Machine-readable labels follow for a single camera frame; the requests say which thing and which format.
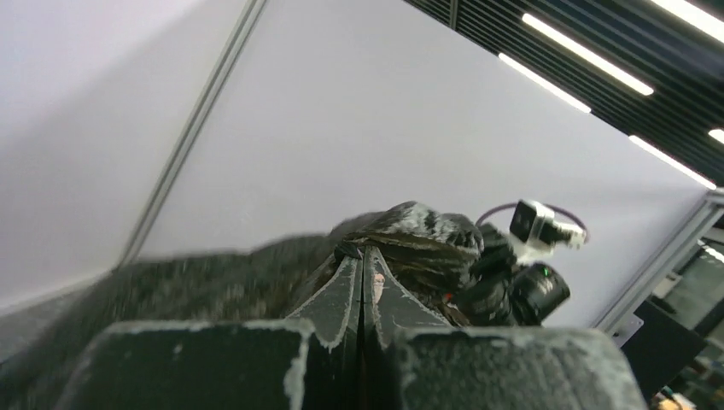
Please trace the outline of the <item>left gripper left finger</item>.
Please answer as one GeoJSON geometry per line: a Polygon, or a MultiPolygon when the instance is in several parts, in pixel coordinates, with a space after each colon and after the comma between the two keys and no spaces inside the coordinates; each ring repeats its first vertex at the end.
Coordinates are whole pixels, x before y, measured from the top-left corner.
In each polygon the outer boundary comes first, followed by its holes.
{"type": "Polygon", "coordinates": [[[59,409],[354,409],[362,263],[347,258],[285,319],[110,326],[59,409]]]}

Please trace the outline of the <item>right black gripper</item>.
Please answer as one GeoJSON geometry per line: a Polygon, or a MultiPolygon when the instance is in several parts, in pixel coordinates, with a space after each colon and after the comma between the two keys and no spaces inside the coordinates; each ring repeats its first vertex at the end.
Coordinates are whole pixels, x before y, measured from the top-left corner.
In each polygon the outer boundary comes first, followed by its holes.
{"type": "Polygon", "coordinates": [[[491,223],[479,226],[475,284],[455,293],[456,326],[540,326],[570,299],[564,277],[543,261],[549,253],[528,246],[491,223]]]}

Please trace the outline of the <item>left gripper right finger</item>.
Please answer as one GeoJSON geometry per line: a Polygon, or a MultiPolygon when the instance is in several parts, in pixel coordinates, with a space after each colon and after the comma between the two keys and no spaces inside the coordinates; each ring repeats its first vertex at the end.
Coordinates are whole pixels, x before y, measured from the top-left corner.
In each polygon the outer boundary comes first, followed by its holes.
{"type": "Polygon", "coordinates": [[[628,361],[588,329],[453,327],[393,277],[362,263],[369,409],[643,409],[628,361]]]}

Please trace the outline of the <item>black trash bag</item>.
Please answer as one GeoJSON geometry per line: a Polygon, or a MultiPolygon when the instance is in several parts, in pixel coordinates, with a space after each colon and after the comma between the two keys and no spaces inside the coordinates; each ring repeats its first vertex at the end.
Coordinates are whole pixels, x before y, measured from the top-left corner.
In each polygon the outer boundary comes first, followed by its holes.
{"type": "Polygon", "coordinates": [[[1,367],[4,409],[51,409],[79,357],[112,324],[279,319],[319,290],[345,257],[375,246],[424,305],[473,285],[483,235],[465,215],[421,202],[344,220],[330,231],[278,239],[246,252],[186,255],[115,268],[1,367]]]}

